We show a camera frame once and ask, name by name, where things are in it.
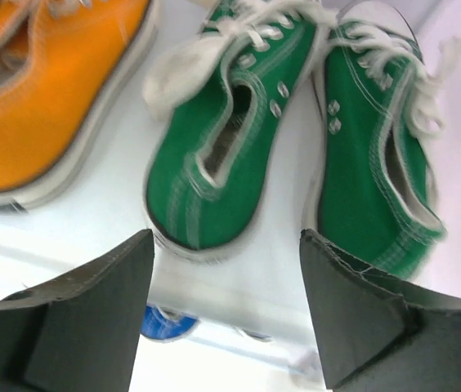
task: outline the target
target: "green canvas sneaker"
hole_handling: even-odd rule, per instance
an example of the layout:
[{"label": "green canvas sneaker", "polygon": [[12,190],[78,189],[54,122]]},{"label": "green canvas sneaker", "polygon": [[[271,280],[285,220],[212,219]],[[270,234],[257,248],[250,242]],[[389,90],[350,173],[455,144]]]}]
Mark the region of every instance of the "green canvas sneaker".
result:
[{"label": "green canvas sneaker", "polygon": [[430,75],[393,7],[357,2],[338,15],[314,75],[325,170],[316,172],[303,217],[334,256],[347,253],[408,278],[444,234],[424,143],[443,127],[435,95],[461,42],[442,49]]},{"label": "green canvas sneaker", "polygon": [[147,74],[150,112],[173,112],[145,180],[158,245],[201,262],[243,247],[276,128],[336,14],[312,0],[223,1]]}]

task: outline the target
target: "shoe upper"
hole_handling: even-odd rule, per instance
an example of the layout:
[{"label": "shoe upper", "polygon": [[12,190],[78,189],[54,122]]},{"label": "shoe upper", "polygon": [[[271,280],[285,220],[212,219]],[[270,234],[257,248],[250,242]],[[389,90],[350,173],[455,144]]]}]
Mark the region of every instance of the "shoe upper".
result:
[{"label": "shoe upper", "polygon": [[[352,9],[354,16],[341,19],[329,38],[317,228],[342,252],[407,277],[445,232],[432,210],[436,187],[425,144],[436,132],[432,123],[442,127],[435,94],[459,42],[450,64],[429,75],[400,14],[382,3],[378,8],[393,19],[377,25],[369,22],[374,13],[360,12],[356,20]],[[392,29],[389,20],[400,24]]]},{"label": "shoe upper", "polygon": [[[273,11],[263,8],[276,3]],[[226,244],[257,210],[280,117],[311,70],[319,35],[316,20],[305,15],[319,3],[290,3],[221,2],[202,35],[147,77],[150,107],[163,111],[164,101],[176,107],[150,167],[146,207],[160,231],[182,246]],[[245,24],[247,17],[257,21]]]},{"label": "shoe upper", "polygon": [[41,176],[69,148],[149,0],[0,3],[0,54],[18,60],[0,65],[1,192]]}]

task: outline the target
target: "sneaker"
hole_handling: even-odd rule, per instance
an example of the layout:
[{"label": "sneaker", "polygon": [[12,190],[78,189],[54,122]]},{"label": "sneaker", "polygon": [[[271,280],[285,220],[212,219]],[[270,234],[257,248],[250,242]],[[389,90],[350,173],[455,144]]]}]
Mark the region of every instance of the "sneaker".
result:
[{"label": "sneaker", "polygon": [[15,55],[14,64],[0,61],[0,208],[24,210],[57,196],[78,173],[152,42],[159,4],[0,3],[20,9],[0,40],[0,54]]},{"label": "sneaker", "polygon": [[193,42],[156,63],[145,100],[159,118],[173,111],[145,180],[158,245],[202,262],[243,247],[280,119],[335,23],[315,1],[221,2]]},{"label": "sneaker", "polygon": [[315,74],[325,170],[316,172],[303,226],[331,252],[402,278],[445,232],[433,211],[425,142],[443,127],[435,96],[461,42],[443,49],[437,73],[428,74],[401,14],[384,2],[357,2],[340,12]]}]

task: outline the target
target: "orange canvas sneaker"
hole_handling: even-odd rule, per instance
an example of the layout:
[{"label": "orange canvas sneaker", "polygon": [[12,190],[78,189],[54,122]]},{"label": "orange canvas sneaker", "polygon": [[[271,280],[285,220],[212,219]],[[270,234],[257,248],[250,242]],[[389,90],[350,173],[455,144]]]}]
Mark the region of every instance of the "orange canvas sneaker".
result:
[{"label": "orange canvas sneaker", "polygon": [[0,208],[72,181],[153,41],[158,0],[0,0]]}]

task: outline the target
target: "blue circular object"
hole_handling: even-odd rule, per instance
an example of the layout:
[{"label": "blue circular object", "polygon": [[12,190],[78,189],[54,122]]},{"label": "blue circular object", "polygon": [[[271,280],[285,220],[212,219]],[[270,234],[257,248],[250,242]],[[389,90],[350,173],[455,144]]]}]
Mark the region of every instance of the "blue circular object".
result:
[{"label": "blue circular object", "polygon": [[198,319],[174,314],[148,305],[141,326],[141,334],[152,341],[174,341],[191,332]]}]

